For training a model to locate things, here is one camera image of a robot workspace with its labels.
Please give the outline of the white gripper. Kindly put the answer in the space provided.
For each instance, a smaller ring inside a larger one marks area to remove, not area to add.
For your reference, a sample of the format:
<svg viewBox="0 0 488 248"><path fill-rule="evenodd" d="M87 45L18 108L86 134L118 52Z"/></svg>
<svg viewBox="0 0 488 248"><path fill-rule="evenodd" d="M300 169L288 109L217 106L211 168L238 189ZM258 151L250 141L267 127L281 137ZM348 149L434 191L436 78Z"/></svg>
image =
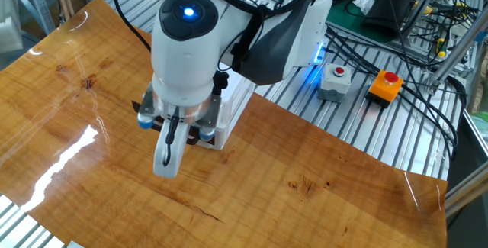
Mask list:
<svg viewBox="0 0 488 248"><path fill-rule="evenodd" d="M153 172L157 176L175 178L185 151L190 125L185 123L183 107L165 103L164 118L156 144Z"/></svg>

